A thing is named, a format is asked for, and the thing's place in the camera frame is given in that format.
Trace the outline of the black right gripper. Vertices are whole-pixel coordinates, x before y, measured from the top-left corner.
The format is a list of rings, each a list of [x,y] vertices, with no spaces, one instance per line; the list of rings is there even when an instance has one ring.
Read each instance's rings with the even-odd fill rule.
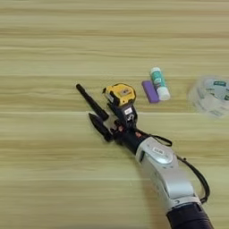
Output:
[[[117,118],[120,118],[120,109],[112,103],[108,103],[107,105],[113,114]],[[107,142],[114,140],[117,144],[130,150],[132,154],[136,154],[141,142],[149,137],[147,133],[144,133],[137,128],[135,121],[130,121],[129,123],[124,124],[120,119],[116,119],[114,121],[114,128],[110,129],[110,133],[98,116],[95,114],[89,114],[89,119]]]

